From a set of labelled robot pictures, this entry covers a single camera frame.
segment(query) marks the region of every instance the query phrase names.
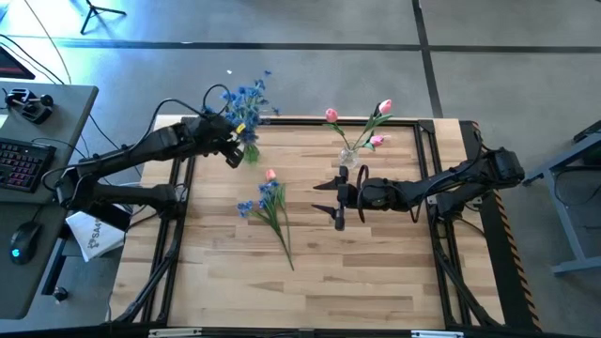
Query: gray floor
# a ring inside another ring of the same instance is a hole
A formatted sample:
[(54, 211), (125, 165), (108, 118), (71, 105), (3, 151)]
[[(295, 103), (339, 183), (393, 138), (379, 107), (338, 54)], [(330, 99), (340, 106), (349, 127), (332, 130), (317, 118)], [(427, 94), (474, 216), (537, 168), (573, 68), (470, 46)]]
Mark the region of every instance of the gray floor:
[[(53, 36), (81, 38), (84, 1), (30, 0)], [(133, 41), (416, 44), (410, 0), (129, 0), (95, 1), (124, 8), (102, 14), (83, 38)], [(430, 44), (487, 46), (599, 46), (601, 4), (594, 0), (423, 0)], [(31, 14), (15, 1), (0, 32), (18, 36), (35, 57), (65, 78), (52, 46)], [(200, 104), (214, 83), (238, 85), (263, 69), (274, 72), (268, 97), (285, 115), (321, 115), (337, 107), (364, 115), (392, 98), (400, 116), (432, 116), (419, 52), (227, 51), (61, 48), (72, 81), (97, 85), (93, 115), (119, 143), (135, 141), (156, 104), (177, 97)], [(433, 53), (445, 117), (476, 120), (488, 146), (517, 152), (528, 170), (567, 148), (571, 137), (599, 119), (601, 54)], [(181, 114), (170, 106), (167, 114)], [(107, 151), (93, 126), (92, 151)], [(133, 171), (113, 177), (136, 180)], [(518, 249), (543, 327), (598, 336), (601, 269), (553, 276), (550, 267), (572, 258), (547, 188), (503, 191)], [(598, 247), (598, 234), (589, 240)], [(117, 262), (70, 259), (60, 283), (71, 298), (55, 305), (36, 297), (22, 321), (0, 331), (100, 323)]]

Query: butcher block tabletop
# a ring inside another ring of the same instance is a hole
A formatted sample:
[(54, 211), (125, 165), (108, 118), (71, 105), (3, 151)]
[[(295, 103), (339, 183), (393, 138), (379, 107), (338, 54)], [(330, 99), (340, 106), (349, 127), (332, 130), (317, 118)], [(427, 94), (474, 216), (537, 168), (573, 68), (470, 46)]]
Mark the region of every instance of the butcher block tabletop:
[[(181, 118), (160, 115), (156, 128)], [(465, 160), (458, 121), (435, 119), (434, 125), (442, 168)], [(344, 129), (348, 139), (362, 131), (362, 127)], [(370, 177), (419, 180), (413, 129), (382, 127), (377, 133), (391, 136), (375, 152), (360, 150), (360, 162), (369, 165)], [(258, 164), (231, 169), (222, 155), (197, 158), (168, 325), (444, 329), (424, 213), (413, 223), (408, 213), (367, 210), (366, 223), (361, 223), (356, 210), (348, 209), (346, 230), (336, 231), (329, 215), (311, 207), (337, 206), (336, 192), (312, 187), (338, 173), (342, 138), (323, 126), (298, 125), (265, 126), (258, 135)], [(428, 150), (426, 156), (433, 173)], [(171, 165), (147, 163), (143, 185), (167, 183)], [(236, 210), (238, 202), (258, 199), (257, 185), (265, 181), (267, 169), (286, 185), (294, 271), (273, 230), (257, 219), (241, 218)], [(357, 173), (358, 167), (350, 172), (351, 182)], [(152, 212), (148, 208), (134, 221)], [(463, 216), (481, 226), (478, 214), (467, 210)], [(125, 311), (148, 278), (159, 223), (157, 218), (148, 220), (127, 234), (111, 298), (114, 316)], [(455, 236), (467, 286), (490, 315), (503, 322), (485, 238), (459, 222)], [(452, 286), (450, 294), (459, 318)]]

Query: clear vase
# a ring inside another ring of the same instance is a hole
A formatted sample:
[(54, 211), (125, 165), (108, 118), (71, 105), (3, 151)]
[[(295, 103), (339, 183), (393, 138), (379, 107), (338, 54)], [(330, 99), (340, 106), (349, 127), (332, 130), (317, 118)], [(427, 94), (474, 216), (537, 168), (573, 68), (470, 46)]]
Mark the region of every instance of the clear vase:
[(348, 170), (353, 169), (359, 164), (359, 149), (350, 149), (345, 146), (340, 151), (338, 160), (340, 160), (340, 165), (344, 165)]

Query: pink tulip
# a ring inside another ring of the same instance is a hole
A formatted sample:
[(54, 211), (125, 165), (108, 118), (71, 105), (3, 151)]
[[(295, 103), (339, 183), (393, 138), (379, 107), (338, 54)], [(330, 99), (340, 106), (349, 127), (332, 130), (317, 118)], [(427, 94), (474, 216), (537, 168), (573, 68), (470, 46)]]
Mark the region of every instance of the pink tulip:
[(338, 112), (332, 108), (328, 108), (326, 111), (326, 121), (334, 123), (336, 120), (338, 120)]
[(388, 114), (391, 109), (393, 108), (393, 101), (388, 99), (383, 101), (379, 106), (378, 106), (378, 110), (383, 114), (386, 115)]
[(269, 169), (265, 173), (265, 178), (267, 179), (268, 182), (271, 182), (275, 179), (275, 172), (273, 171), (273, 169)]
[(369, 139), (369, 143), (372, 144), (372, 146), (382, 146), (385, 138), (386, 136), (383, 135), (374, 135)]

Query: keyboard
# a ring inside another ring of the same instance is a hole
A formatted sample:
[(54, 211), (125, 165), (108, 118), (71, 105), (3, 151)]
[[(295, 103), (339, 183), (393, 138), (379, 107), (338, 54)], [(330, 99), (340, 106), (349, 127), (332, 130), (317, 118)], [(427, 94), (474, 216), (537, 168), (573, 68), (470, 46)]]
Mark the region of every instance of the keyboard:
[(53, 146), (0, 138), (0, 193), (36, 192), (55, 151)]

